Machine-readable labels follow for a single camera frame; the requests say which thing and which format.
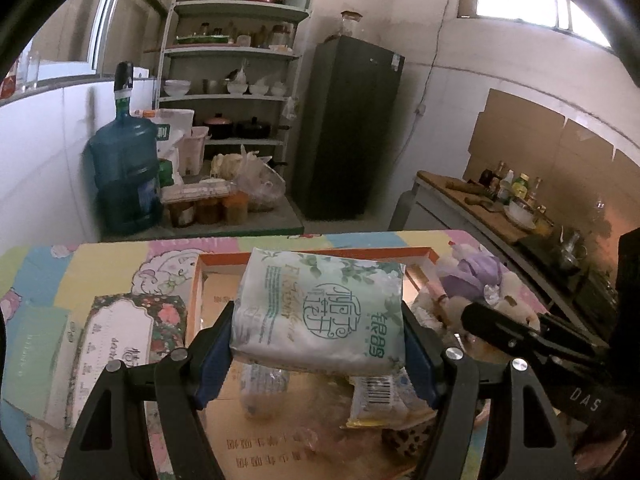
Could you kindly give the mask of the green tissue pack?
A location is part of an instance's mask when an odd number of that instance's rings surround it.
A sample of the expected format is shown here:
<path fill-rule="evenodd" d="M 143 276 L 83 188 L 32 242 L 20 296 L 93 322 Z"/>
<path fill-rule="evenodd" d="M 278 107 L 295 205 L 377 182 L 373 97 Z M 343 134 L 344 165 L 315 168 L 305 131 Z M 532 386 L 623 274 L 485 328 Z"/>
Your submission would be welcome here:
<path fill-rule="evenodd" d="M 404 276 L 398 262 L 255 248 L 230 347 L 240 360 L 281 370 L 394 374 L 406 362 Z"/>

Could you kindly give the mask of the black refrigerator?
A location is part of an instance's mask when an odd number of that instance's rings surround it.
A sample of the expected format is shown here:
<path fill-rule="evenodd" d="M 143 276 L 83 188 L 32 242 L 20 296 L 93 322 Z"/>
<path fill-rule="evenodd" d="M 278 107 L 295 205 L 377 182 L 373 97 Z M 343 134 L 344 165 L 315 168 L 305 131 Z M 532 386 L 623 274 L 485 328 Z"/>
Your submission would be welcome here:
<path fill-rule="evenodd" d="M 292 181 L 305 217 L 347 220 L 367 209 L 404 63 L 349 36 L 316 47 Z"/>

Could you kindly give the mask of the white bowl on counter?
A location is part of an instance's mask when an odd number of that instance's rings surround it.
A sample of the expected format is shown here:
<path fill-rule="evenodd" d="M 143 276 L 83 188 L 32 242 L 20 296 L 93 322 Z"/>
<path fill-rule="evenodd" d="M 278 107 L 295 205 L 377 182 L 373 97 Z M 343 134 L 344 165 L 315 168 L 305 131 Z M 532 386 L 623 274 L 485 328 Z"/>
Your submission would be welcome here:
<path fill-rule="evenodd" d="M 526 204 L 511 200 L 510 203 L 504 207 L 503 212 L 506 218 L 519 229 L 523 231 L 533 231 L 533 229 L 535 229 L 534 213 Z"/>

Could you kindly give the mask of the white fluffy plush toy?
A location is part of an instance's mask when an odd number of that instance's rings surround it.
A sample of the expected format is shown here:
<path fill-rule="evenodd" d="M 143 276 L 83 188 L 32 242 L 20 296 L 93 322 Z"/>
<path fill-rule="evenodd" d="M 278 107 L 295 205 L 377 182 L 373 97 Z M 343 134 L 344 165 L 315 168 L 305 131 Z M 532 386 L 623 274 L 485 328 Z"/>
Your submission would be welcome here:
<path fill-rule="evenodd" d="M 497 311 L 533 330 L 540 330 L 538 315 L 546 308 L 523 283 L 518 274 L 507 269 L 485 248 L 457 244 L 450 256 L 442 256 L 435 272 L 449 297 L 459 296 Z M 450 333 L 474 359 L 489 363 L 506 362 L 508 356 L 483 339 L 464 329 Z"/>

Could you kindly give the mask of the metal kettle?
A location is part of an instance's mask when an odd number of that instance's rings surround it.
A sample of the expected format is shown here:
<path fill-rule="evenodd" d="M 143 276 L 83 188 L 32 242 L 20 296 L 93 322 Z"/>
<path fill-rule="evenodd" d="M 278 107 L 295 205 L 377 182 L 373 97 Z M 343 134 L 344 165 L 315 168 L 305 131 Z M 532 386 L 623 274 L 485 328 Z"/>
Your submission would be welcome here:
<path fill-rule="evenodd" d="M 563 270 L 578 268 L 587 255 L 587 248 L 582 244 L 582 236 L 578 231 L 561 231 L 560 244 L 556 261 Z"/>

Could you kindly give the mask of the glass jar on refrigerator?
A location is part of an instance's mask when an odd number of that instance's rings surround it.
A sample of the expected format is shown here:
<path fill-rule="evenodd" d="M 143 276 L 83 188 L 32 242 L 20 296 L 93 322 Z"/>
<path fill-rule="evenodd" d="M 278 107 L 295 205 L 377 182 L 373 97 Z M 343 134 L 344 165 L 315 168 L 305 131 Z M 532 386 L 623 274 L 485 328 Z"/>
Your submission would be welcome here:
<path fill-rule="evenodd" d="M 340 36 L 355 38 L 360 32 L 360 22 L 362 15 L 353 10 L 344 10 L 341 12 L 341 26 L 338 30 Z"/>

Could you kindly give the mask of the colourful cartoon table mat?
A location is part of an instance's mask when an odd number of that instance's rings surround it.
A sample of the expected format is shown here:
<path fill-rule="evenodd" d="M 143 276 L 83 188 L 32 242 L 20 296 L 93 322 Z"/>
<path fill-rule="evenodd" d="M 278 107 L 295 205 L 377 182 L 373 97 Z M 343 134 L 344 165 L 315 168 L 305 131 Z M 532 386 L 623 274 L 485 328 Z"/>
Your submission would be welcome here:
<path fill-rule="evenodd" d="M 431 247 L 438 258 L 452 254 L 457 244 L 498 248 L 462 230 L 304 234 L 178 238 L 149 242 L 82 244 L 79 246 L 14 247 L 1 257 L 1 309 L 8 324 L 26 306 L 68 311 L 67 323 L 85 322 L 93 300 L 120 294 L 178 296 L 186 306 L 186 329 L 194 260 L 197 254 L 268 250 L 311 252 L 317 249 Z M 60 474 L 67 442 L 65 429 L 31 418 L 3 396 L 2 428 L 18 458 L 36 479 Z"/>

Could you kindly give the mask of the floral secret garden box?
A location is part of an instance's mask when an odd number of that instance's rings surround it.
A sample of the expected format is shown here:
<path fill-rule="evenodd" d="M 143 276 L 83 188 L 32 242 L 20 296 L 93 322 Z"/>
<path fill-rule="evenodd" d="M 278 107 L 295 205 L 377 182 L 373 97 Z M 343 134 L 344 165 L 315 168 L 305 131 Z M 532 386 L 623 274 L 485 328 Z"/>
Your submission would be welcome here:
<path fill-rule="evenodd" d="M 93 300 L 85 322 L 66 324 L 53 361 L 43 420 L 75 426 L 106 364 L 155 363 L 184 344 L 186 306 L 178 296 L 120 294 Z"/>

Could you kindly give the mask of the yellow barcode packet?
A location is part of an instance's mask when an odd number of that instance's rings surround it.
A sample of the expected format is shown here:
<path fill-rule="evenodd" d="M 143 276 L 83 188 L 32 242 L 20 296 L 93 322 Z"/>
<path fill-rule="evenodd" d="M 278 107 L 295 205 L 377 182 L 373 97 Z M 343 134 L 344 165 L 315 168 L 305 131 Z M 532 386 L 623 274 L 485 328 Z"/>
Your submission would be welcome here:
<path fill-rule="evenodd" d="M 405 430 L 430 422 L 436 412 L 420 399 L 407 371 L 390 376 L 352 377 L 349 429 Z"/>

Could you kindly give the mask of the white metal shelf rack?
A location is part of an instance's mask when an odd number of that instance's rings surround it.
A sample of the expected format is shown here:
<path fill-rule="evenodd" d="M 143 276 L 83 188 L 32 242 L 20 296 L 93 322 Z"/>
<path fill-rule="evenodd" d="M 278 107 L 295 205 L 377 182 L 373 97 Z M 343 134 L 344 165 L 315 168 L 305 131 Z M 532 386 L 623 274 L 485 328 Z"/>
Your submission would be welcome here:
<path fill-rule="evenodd" d="M 295 122 L 310 10 L 282 2 L 176 0 L 154 104 L 193 110 L 206 154 L 246 148 L 283 171 Z"/>

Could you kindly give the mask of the wooden cutting board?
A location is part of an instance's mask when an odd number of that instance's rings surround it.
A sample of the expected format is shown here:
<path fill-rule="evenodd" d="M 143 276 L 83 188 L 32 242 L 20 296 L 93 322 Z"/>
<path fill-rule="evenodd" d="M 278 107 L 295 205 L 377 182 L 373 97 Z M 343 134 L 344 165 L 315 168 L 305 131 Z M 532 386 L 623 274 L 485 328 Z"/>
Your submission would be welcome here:
<path fill-rule="evenodd" d="M 501 206 L 492 206 L 488 197 L 469 193 L 472 184 L 424 170 L 416 173 L 414 183 L 421 190 L 434 194 L 447 206 L 458 210 L 466 221 L 478 224 L 479 230 L 495 235 L 508 245 L 514 245 L 528 235 L 506 218 Z"/>

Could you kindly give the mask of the mint green box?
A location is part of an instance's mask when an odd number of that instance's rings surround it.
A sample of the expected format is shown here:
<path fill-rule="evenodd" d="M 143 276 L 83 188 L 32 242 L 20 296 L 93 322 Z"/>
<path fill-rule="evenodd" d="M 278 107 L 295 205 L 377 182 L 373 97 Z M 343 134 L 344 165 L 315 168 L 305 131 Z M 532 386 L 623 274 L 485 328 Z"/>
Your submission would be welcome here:
<path fill-rule="evenodd" d="M 10 322 L 3 396 L 31 418 L 46 417 L 67 319 L 65 309 L 26 306 Z"/>

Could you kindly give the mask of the leopard print fabric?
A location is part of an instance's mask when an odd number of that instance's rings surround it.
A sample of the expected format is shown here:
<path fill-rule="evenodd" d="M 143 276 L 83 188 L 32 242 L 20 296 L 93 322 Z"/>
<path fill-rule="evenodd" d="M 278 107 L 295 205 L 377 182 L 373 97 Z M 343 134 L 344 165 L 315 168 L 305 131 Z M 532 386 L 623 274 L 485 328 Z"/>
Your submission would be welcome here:
<path fill-rule="evenodd" d="M 382 441 L 386 448 L 398 456 L 408 458 L 408 460 L 416 460 L 423 452 L 433 427 L 434 422 L 422 422 L 420 425 L 407 429 L 384 429 Z"/>

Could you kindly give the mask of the white teddy bear plush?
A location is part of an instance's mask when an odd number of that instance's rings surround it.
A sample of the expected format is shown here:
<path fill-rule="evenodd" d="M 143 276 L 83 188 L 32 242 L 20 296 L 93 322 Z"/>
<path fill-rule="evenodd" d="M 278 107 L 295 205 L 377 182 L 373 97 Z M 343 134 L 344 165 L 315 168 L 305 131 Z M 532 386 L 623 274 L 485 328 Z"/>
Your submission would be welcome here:
<path fill-rule="evenodd" d="M 449 297 L 442 286 L 428 282 L 413 300 L 410 310 L 422 327 L 430 328 L 436 334 L 463 334 L 461 318 L 469 304 L 469 300 L 459 296 Z"/>

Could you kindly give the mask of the clear plastic bag with food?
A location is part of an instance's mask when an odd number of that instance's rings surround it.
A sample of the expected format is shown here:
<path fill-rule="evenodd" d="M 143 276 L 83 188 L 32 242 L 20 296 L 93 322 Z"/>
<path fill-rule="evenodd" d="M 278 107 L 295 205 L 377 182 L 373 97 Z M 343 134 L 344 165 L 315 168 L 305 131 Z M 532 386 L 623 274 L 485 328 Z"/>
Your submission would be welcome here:
<path fill-rule="evenodd" d="M 286 184 L 269 166 L 270 159 L 270 156 L 260 157 L 257 152 L 248 152 L 241 145 L 239 153 L 215 155 L 209 174 L 232 182 L 239 192 L 246 194 L 250 211 L 273 210 L 284 197 Z"/>

